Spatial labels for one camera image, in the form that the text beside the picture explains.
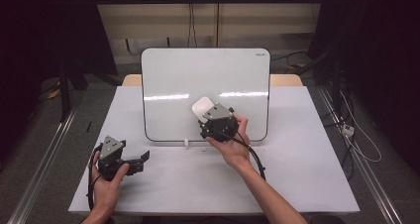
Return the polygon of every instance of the floor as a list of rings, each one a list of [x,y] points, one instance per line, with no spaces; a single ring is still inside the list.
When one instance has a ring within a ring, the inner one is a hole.
[[[291,57],[289,64],[305,63],[307,58]],[[282,73],[294,68],[286,68],[284,59],[272,63],[271,72]],[[125,74],[139,72],[138,64],[126,64],[119,66],[122,79]],[[67,212],[72,195],[77,189],[80,175],[87,164],[88,157],[99,135],[108,107],[112,101],[115,87],[93,77],[86,75],[89,86],[86,91],[70,89],[70,97],[73,107],[77,107],[74,119],[68,127],[67,135],[60,142],[59,148],[53,151],[51,166],[44,173],[42,187],[30,191],[35,201],[29,206],[24,206],[28,214],[22,219],[25,223],[78,223],[83,217]],[[302,81],[307,86],[320,118],[326,125],[326,132],[341,161],[346,155],[347,147],[336,126],[329,126],[334,121],[328,114],[325,99],[322,96],[323,89],[328,91],[329,86],[316,86],[311,78],[311,73],[302,75]],[[44,87],[49,87],[55,81],[46,81]],[[0,172],[0,223],[7,223],[14,210],[20,203],[20,198],[27,190],[34,174],[37,173],[39,164],[43,161],[46,151],[51,146],[54,134],[58,129],[61,116],[59,97],[45,99],[46,94],[40,96],[40,102],[34,111],[34,116],[29,123],[25,135],[19,146],[9,158],[3,161],[3,169]],[[355,107],[355,117],[365,133],[376,143],[381,152],[381,161],[368,163],[381,188],[390,200],[391,207],[395,208],[397,220],[395,223],[418,223],[420,220],[420,177],[404,160],[393,150],[386,136],[374,126],[374,121],[364,109],[362,101],[358,100],[357,92],[352,94]],[[377,150],[372,146],[359,128],[356,129],[356,141],[367,157],[378,158]],[[372,195],[364,172],[355,160],[358,155],[353,155],[352,160],[347,158],[344,172],[349,177],[349,184],[355,194],[361,208],[360,213],[335,214],[346,223],[392,223],[386,220],[382,211],[378,208],[378,199]],[[314,214],[305,214],[309,219]],[[141,223],[142,217],[116,216],[117,223]],[[261,217],[164,217],[160,223],[261,223]]]

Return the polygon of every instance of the black cable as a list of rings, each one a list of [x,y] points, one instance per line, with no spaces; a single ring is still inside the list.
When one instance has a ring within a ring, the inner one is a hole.
[[[307,54],[307,52],[305,52],[305,51],[295,52],[295,53],[288,54],[288,55],[286,55],[286,56],[281,56],[281,57],[277,57],[277,58],[272,58],[272,59],[271,59],[271,61],[274,61],[274,60],[279,60],[279,59],[286,58],[286,57],[289,57],[289,56],[293,56],[293,55],[296,55],[296,54]]]
[[[289,61],[288,61],[289,56],[286,57],[286,71],[284,72],[284,74],[288,73],[288,69],[289,69]]]
[[[194,16],[194,5],[191,5],[191,19],[192,19],[192,32],[194,33],[194,43],[195,43],[195,47],[198,48],[197,46],[197,38],[195,36],[195,16]]]
[[[265,173],[264,173],[264,171],[265,171],[265,167],[263,166],[263,164],[262,164],[262,162],[261,162],[261,160],[260,160],[259,156],[257,155],[256,151],[254,151],[254,149],[253,149],[250,145],[247,145],[247,144],[245,143],[244,139],[242,138],[241,134],[239,134],[239,133],[238,133],[238,131],[237,131],[237,134],[239,134],[240,138],[241,138],[243,141],[240,141],[240,140],[238,140],[238,139],[236,139],[236,138],[234,138],[234,137],[231,137],[231,136],[229,136],[229,135],[226,135],[225,133],[220,132],[220,131],[218,131],[218,130],[212,130],[212,132],[216,132],[216,133],[218,133],[218,134],[220,134],[220,135],[222,135],[222,136],[224,136],[224,137],[228,138],[229,140],[233,140],[234,142],[237,142],[237,143],[241,144],[242,146],[244,146],[245,148],[247,148],[247,149],[248,149],[248,151],[250,151],[251,155],[253,156],[254,160],[256,161],[257,166],[259,167],[260,176],[261,176],[261,177],[265,180]]]
[[[94,207],[94,202],[93,202],[93,188],[95,185],[96,180],[100,177],[100,175],[98,177],[96,177],[96,179],[94,181],[92,181],[92,169],[94,166],[93,163],[93,159],[95,157],[96,152],[99,152],[102,150],[102,144],[100,144],[97,148],[95,148],[93,150],[92,155],[90,156],[90,161],[89,161],[89,177],[88,177],[88,184],[87,184],[87,201],[89,202],[89,208],[90,210],[93,209]]]
[[[130,44],[129,44],[129,40],[128,39],[126,39],[126,48],[127,48],[127,52],[129,52],[129,54],[131,55],[131,56],[135,56],[136,54],[134,54],[132,51],[131,51],[131,49],[130,49]]]

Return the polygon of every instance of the hand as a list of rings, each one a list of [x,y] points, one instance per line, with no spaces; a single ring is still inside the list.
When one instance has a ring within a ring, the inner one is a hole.
[[[234,116],[239,123],[238,133],[241,135],[236,134],[235,138],[240,141],[244,139],[244,142],[248,145],[250,143],[250,138],[247,135],[248,119],[236,113],[234,113]],[[219,150],[226,163],[235,170],[251,165],[250,153],[243,145],[233,140],[220,143],[211,137],[207,137],[206,141]]]
[[[123,164],[115,174],[112,181],[105,180],[98,171],[96,164],[99,160],[100,152],[95,154],[92,166],[92,180],[96,180],[94,184],[94,203],[92,211],[83,223],[105,223],[106,220],[114,212],[117,205],[118,197],[120,196],[120,183],[129,170],[130,165]]]

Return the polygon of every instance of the table surface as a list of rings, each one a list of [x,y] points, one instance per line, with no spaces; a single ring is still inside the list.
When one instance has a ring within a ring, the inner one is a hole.
[[[181,143],[168,147],[145,137],[142,96],[134,96],[141,94],[141,89],[117,89],[97,142],[103,142],[106,135],[126,140],[125,160],[151,151],[145,170],[124,179],[115,211],[136,215],[262,214],[242,179],[207,143],[191,143],[186,149]],[[269,114],[267,137],[253,144],[266,167],[268,183],[300,212],[359,211],[306,87],[273,86]],[[70,212],[89,211],[86,183],[87,170]]]
[[[269,77],[271,86],[303,86],[296,74],[272,74]],[[123,86],[142,86],[141,74],[129,74],[124,78]]]

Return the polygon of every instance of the finger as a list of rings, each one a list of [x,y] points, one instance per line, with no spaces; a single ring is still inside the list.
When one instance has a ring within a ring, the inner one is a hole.
[[[99,156],[101,152],[96,152],[95,156],[93,157],[93,164],[92,164],[92,178],[96,178],[99,175],[98,168],[96,167],[96,164],[98,163]]]
[[[247,134],[247,125],[248,125],[248,118],[242,117],[237,113],[234,113],[235,119],[239,122],[238,132],[241,133],[241,136],[245,136]]]
[[[118,168],[118,171],[111,182],[119,184],[123,180],[124,176],[127,174],[129,168],[129,164],[123,164],[120,168]]]
[[[96,153],[95,153],[95,157],[93,157],[93,164],[94,165],[96,165],[96,163],[98,162],[98,160],[99,160],[99,156],[101,155],[101,152],[99,152],[99,151],[97,151]]]

